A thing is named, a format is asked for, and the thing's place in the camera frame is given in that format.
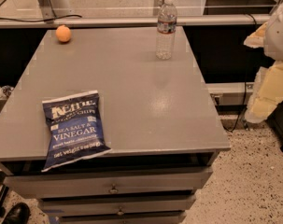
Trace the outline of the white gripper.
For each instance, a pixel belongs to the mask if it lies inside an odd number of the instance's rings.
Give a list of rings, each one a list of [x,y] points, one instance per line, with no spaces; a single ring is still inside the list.
[[[259,69],[248,100],[245,120],[260,123],[283,101],[283,2],[268,22],[245,39],[244,45],[253,49],[263,47],[265,55],[276,60],[269,68]]]

